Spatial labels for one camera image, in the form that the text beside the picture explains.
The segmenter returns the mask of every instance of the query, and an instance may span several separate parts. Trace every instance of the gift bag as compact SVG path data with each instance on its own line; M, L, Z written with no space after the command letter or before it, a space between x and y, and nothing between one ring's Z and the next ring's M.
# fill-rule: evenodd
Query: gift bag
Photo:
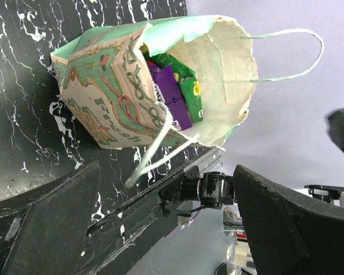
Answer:
M252 40L293 32L321 42L313 66L293 76L258 79ZM178 131L170 107L158 101L145 49L151 58L167 53L196 74L191 128ZM51 59L61 98L101 148L152 145L134 173L139 175L155 167L145 165L159 146L178 147L162 162L189 145L221 147L247 117L257 82L304 75L322 53L322 39L310 30L252 37L233 18L203 15L94 27Z

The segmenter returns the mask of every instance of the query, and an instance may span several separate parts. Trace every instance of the gray background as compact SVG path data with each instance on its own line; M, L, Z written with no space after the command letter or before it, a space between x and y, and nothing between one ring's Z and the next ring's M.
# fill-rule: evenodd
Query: gray background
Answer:
M234 17L251 35L306 28L322 36L325 53L312 72L257 86L247 120L224 145L224 171L243 164L290 188L344 186L344 154L328 138L325 121L344 107L344 1L187 0L187 10ZM319 49L308 34L253 43L260 77L299 73Z

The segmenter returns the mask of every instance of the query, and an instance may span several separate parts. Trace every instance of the green package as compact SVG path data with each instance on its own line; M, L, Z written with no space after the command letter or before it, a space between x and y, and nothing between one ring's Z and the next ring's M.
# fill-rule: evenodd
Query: green package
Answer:
M161 69L171 65L174 77L189 110L191 121L193 123L202 121L200 87L195 72L167 53L150 57L149 52L145 52L144 56L145 59L153 62Z

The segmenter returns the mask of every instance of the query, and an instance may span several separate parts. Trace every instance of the table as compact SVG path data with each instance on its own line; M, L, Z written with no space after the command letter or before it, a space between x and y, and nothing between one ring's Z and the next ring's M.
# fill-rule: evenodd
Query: table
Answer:
M186 14L184 0L0 1L0 200L98 160L101 184L90 223L204 152L188 148L126 189L145 148L101 150L60 99L50 52L93 26ZM153 161L172 148L161 148Z

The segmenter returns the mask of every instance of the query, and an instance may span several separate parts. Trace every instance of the purple box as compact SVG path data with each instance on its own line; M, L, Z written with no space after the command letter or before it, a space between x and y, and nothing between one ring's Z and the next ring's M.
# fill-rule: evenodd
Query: purple box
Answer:
M155 65L148 64L148 66L151 70L152 78L157 85L157 98L168 106L173 116L175 128L179 131L191 128L193 125L171 66L167 66L159 71L154 67Z

